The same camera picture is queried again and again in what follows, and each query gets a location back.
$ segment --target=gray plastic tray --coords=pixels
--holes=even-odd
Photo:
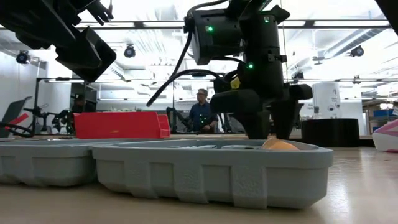
[[[175,140],[94,146],[98,180],[135,197],[306,208],[326,195],[333,151],[260,149],[264,140]]]
[[[37,187],[66,187],[89,183],[96,179],[96,164],[91,156],[90,146],[128,141],[133,140],[0,142],[0,183],[24,183]]]

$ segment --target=green led light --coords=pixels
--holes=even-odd
[[[248,65],[246,66],[248,69],[254,69],[253,63],[249,62]]]
[[[207,31],[207,32],[213,32],[213,31],[214,31],[214,27],[212,27],[212,26],[206,26],[206,31]]]

